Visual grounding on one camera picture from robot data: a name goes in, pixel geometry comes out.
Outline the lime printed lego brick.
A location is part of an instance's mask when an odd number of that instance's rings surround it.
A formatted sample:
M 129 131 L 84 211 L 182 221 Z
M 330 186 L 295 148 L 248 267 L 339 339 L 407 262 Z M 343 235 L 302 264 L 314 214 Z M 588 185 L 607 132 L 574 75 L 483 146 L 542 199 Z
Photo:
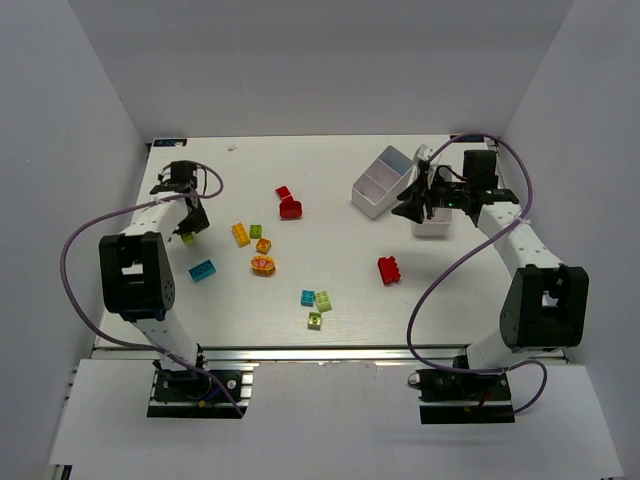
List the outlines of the lime printed lego brick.
M 196 243 L 196 234 L 193 232 L 181 234 L 180 238 L 185 246 L 191 246 Z

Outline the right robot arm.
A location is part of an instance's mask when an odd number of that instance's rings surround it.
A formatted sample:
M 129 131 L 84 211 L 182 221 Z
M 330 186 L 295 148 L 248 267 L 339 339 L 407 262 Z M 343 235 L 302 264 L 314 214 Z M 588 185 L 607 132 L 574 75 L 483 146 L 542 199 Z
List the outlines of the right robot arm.
M 499 325 L 462 353 L 462 369 L 483 374 L 505 371 L 538 352 L 578 346 L 589 291 L 585 269 L 554 255 L 527 222 L 516 195 L 500 187 L 496 164 L 491 150 L 467 150 L 463 172 L 456 174 L 421 146 L 414 156 L 415 179 L 392 211 L 426 220 L 439 210 L 461 210 L 503 261 L 511 285 Z

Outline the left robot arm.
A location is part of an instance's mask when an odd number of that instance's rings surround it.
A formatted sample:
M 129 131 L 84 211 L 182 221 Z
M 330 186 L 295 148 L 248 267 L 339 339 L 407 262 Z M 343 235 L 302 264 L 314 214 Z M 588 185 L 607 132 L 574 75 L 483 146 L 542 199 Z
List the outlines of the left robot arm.
M 211 381 L 182 365 L 201 367 L 201 349 L 173 309 L 176 287 L 165 243 L 173 234 L 185 239 L 209 227 L 205 209 L 195 197 L 197 170 L 190 161 L 171 163 L 150 192 L 151 205 L 121 233 L 99 242 L 106 309 L 162 350 L 154 363 L 161 382 L 190 399 L 204 396 Z

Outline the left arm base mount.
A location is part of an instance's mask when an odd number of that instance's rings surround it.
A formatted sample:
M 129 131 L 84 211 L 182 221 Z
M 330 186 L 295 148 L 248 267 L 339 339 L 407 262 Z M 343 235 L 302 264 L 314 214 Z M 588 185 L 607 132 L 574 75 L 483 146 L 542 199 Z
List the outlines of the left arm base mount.
M 211 378 L 191 370 L 163 370 L 159 360 L 154 360 L 153 365 L 155 372 L 147 406 L 148 418 L 241 418 L 220 386 Z M 245 413 L 251 395 L 250 371 L 223 367 L 210 370 L 209 373 L 218 378 L 238 409 Z

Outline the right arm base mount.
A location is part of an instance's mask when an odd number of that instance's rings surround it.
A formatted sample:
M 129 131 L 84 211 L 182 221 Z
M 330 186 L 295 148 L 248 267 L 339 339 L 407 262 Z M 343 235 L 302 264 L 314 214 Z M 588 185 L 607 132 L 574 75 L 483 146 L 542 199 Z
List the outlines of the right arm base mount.
M 422 425 L 480 425 L 515 422 L 505 373 L 453 373 L 419 369 L 407 378 L 419 392 Z

